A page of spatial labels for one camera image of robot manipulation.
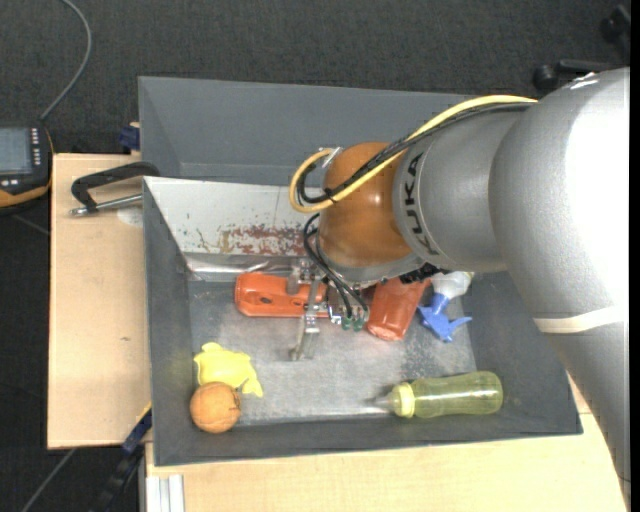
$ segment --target plastic bottle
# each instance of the plastic bottle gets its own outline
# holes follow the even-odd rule
[[[403,284],[400,278],[378,283],[371,303],[367,330],[385,341],[399,341],[411,324],[430,279]]]
[[[438,338],[447,343],[453,341],[453,331],[456,328],[471,321],[469,316],[449,320],[445,309],[451,299],[467,293],[472,278],[473,272],[436,274],[431,278],[434,292],[431,304],[428,307],[418,307],[422,315],[422,325],[431,329]]]
[[[376,405],[403,418],[434,418],[450,414],[492,414],[502,406],[502,383],[495,373],[478,371],[417,379],[394,386]]]

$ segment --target blue plastic piece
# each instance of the blue plastic piece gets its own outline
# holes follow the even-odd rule
[[[120,131],[118,142],[121,146],[133,151],[140,151],[140,128],[125,126]]]
[[[422,315],[422,325],[431,329],[433,333],[445,343],[453,341],[451,335],[456,328],[471,321],[470,316],[463,316],[461,318],[456,318],[455,320],[449,320],[449,317],[444,313],[448,304],[448,297],[441,293],[434,293],[430,306],[418,306],[418,310]]]

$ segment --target yellow cable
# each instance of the yellow cable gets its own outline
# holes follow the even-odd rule
[[[454,105],[453,107],[431,118],[429,121],[423,124],[420,128],[418,128],[415,132],[413,132],[407,138],[407,140],[411,140],[421,135],[422,133],[426,132],[427,130],[432,130],[433,128],[443,123],[447,119],[455,115],[458,115],[459,113],[464,112],[465,110],[470,110],[472,108],[483,107],[486,105],[500,104],[500,103],[535,103],[536,101],[537,100],[534,100],[531,98],[525,98],[522,96],[509,96],[509,95],[482,96],[480,98],[473,98],[467,101],[463,101],[462,103],[458,103],[457,105]],[[291,183],[289,184],[289,202],[291,203],[291,206],[296,211],[299,211],[302,213],[313,213],[320,210],[324,210],[325,208],[328,208],[332,204],[337,203],[338,201],[341,201],[342,199],[344,199],[345,197],[353,193],[355,190],[360,188],[362,185],[364,185],[367,181],[374,178],[378,173],[380,173],[380,171],[382,171],[382,169],[384,169],[393,161],[395,161],[397,158],[399,158],[400,155],[402,155],[403,153],[403,152],[400,152],[396,155],[393,155],[392,157],[388,158],[384,162],[378,164],[376,167],[371,169],[371,171],[369,171],[367,174],[362,176],[360,179],[356,180],[351,185],[349,185],[345,189],[341,190],[340,192],[332,196],[331,199],[325,199],[320,203],[316,203],[308,206],[298,203],[296,200],[296,188],[297,188],[298,180],[300,179],[300,176],[307,169],[307,167],[309,167],[312,163],[320,160],[320,158],[323,158],[324,156],[328,155],[329,153],[331,153],[331,151],[332,151],[331,149],[324,149],[307,158],[307,160],[305,160],[302,163],[302,165],[298,168],[298,170],[294,173],[293,177],[291,178]]]

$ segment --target black display device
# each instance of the black display device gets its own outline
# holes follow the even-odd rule
[[[0,123],[0,209],[44,194],[50,178],[50,143],[40,125]]]

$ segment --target screen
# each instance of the screen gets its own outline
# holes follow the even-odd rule
[[[0,175],[29,174],[31,147],[26,128],[0,128]]]

